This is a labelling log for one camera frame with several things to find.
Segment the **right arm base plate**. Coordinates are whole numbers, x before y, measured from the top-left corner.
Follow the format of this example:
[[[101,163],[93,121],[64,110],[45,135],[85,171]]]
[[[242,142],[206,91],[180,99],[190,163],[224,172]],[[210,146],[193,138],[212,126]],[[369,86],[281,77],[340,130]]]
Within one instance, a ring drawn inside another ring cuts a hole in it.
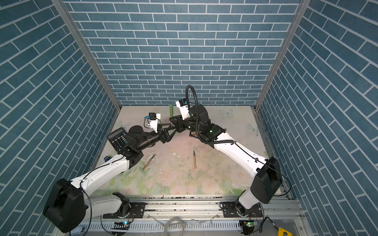
[[[244,208],[238,201],[227,201],[220,202],[219,207],[223,213],[224,218],[263,217],[262,208],[260,204],[255,204],[251,208]]]

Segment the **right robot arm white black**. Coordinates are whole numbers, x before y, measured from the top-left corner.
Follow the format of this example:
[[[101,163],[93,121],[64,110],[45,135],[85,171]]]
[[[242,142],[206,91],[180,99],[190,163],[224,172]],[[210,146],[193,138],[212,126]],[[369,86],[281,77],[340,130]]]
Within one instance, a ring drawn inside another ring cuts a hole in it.
[[[201,104],[188,107],[178,101],[176,105],[181,115],[170,118],[170,121],[178,132],[186,129],[195,133],[195,138],[226,154],[252,177],[251,186],[235,203],[238,210],[250,210],[260,203],[269,203],[283,182],[278,160],[266,159],[235,141],[225,129],[211,122]]]

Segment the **dark green capped pen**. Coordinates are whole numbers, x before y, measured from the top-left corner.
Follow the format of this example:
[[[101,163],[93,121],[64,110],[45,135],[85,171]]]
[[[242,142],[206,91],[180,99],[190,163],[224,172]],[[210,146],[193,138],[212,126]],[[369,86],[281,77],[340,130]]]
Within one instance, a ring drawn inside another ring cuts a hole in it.
[[[170,112],[170,117],[172,118],[174,116],[174,107],[172,104],[169,104],[169,112]]]

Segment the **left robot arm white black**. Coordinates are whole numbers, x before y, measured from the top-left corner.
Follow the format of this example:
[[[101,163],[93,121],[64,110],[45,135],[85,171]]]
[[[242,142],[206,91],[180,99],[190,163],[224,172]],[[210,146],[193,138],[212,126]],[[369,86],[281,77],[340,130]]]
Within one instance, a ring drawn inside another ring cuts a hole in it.
[[[105,197],[90,195],[115,176],[131,169],[143,157],[143,150],[157,142],[166,143],[176,133],[173,126],[158,132],[144,132],[139,125],[129,132],[118,128],[109,135],[108,141],[117,154],[99,167],[73,178],[60,179],[52,187],[43,209],[43,215],[61,232],[68,233],[86,219],[112,214],[118,218],[130,217],[132,214],[130,200],[119,192]]]

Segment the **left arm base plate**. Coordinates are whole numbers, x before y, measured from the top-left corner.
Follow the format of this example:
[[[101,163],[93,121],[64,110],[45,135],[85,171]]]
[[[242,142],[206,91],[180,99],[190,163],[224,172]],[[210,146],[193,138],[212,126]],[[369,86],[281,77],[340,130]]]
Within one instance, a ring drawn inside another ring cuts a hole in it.
[[[115,213],[104,214],[105,219],[136,219],[142,218],[145,210],[145,203],[136,202],[123,204]]]

